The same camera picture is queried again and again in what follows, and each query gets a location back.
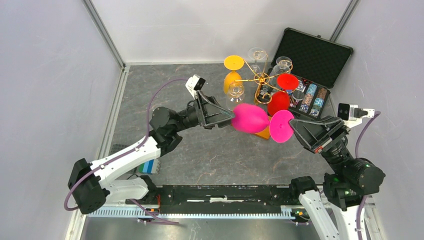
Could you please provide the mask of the pink wine glass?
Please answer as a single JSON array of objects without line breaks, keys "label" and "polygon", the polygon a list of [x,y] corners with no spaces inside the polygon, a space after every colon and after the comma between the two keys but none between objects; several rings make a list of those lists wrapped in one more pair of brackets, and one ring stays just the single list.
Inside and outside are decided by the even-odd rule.
[{"label": "pink wine glass", "polygon": [[270,137],[277,143],[285,143],[294,134],[289,125],[294,119],[288,110],[279,110],[271,118],[259,106],[241,103],[233,109],[232,126],[239,132],[256,134],[268,128]]}]

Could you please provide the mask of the red wine glass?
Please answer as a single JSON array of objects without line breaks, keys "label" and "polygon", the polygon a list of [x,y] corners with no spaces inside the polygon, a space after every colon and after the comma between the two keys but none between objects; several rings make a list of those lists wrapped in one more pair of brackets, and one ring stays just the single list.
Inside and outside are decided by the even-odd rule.
[{"label": "red wine glass", "polygon": [[[277,86],[283,90],[292,91],[299,86],[297,77],[290,73],[283,73],[276,79]],[[271,97],[271,102],[267,105],[267,112],[270,116],[281,110],[288,110],[290,97],[286,91],[278,91]]]}]

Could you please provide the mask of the clear textured glass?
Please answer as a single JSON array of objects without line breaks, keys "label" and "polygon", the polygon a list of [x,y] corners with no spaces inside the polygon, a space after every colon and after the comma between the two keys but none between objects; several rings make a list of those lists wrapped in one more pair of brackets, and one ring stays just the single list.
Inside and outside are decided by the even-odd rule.
[{"label": "clear textured glass", "polygon": [[275,61],[275,66],[273,67],[271,74],[270,74],[270,85],[279,88],[277,84],[277,78],[281,74],[289,74],[291,72],[292,67],[292,60],[287,56],[280,56]]}]

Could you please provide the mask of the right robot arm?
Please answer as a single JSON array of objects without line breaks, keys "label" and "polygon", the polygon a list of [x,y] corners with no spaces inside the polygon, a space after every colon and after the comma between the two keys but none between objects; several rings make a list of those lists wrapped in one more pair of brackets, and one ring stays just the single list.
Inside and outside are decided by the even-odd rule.
[{"label": "right robot arm", "polygon": [[347,135],[360,125],[362,117],[327,116],[318,121],[291,119],[290,127],[299,143],[321,155],[333,173],[325,173],[323,193],[335,222],[325,209],[320,190],[310,176],[297,177],[289,185],[289,199],[306,210],[321,240],[365,240],[363,208],[367,196],[376,194],[385,173],[370,160],[352,155]]}]

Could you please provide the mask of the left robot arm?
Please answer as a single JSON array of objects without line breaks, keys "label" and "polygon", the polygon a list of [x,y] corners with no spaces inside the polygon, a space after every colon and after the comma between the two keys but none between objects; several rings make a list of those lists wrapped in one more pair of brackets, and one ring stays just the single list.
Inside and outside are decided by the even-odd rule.
[{"label": "left robot arm", "polygon": [[196,96],[186,108],[177,112],[167,107],[157,107],[148,120],[147,134],[128,147],[102,159],[87,162],[85,158],[77,160],[72,168],[65,198],[64,208],[67,211],[79,210],[82,214],[90,214],[107,201],[140,199],[145,204],[153,203],[157,198],[157,190],[142,183],[126,184],[120,180],[117,187],[113,182],[126,172],[151,160],[158,159],[172,152],[182,141],[179,132],[201,126],[212,129],[223,128],[235,118],[233,111],[223,108],[213,96],[206,96],[196,91]]}]

